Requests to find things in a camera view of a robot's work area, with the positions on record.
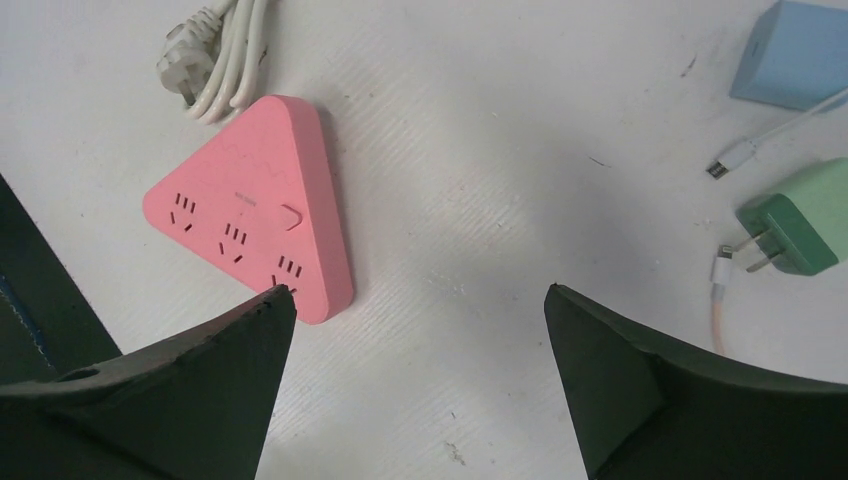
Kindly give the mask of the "pink triangular power strip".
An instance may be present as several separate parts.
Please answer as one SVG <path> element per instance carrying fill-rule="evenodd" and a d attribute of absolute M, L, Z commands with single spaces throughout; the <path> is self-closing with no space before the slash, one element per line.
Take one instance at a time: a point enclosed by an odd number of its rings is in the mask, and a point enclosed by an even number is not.
<path fill-rule="evenodd" d="M 256 293 L 283 285 L 321 324 L 354 286 L 317 109 L 268 95 L 144 196 L 156 229 Z"/>

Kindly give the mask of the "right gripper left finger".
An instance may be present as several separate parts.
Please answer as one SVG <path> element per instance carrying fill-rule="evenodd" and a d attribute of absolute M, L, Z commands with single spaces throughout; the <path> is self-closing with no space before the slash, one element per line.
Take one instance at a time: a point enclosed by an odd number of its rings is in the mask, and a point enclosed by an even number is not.
<path fill-rule="evenodd" d="M 277 286 L 135 352 L 4 385 L 2 477 L 253 478 L 295 324 Z"/>

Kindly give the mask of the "green charger plug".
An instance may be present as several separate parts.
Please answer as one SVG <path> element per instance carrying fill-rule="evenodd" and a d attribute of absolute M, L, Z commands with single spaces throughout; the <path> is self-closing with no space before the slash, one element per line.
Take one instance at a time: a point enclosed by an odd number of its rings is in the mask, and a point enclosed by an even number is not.
<path fill-rule="evenodd" d="M 847 261 L 847 159 L 808 166 L 742 204 L 735 216 L 762 259 L 786 274 L 812 277 Z"/>

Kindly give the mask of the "blue charger plug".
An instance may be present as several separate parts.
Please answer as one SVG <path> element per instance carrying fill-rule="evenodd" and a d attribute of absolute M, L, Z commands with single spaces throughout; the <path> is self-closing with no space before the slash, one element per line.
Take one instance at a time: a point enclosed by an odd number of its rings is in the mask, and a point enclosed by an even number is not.
<path fill-rule="evenodd" d="M 847 10 L 778 1 L 755 23 L 729 96 L 807 111 L 847 88 Z"/>

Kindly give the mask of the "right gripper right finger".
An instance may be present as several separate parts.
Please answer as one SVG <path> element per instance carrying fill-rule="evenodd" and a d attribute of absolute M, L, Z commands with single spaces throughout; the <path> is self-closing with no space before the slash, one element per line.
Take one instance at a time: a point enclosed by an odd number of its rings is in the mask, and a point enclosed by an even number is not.
<path fill-rule="evenodd" d="M 592 479 L 843 479 L 847 388 L 683 342 L 563 286 L 544 315 Z"/>

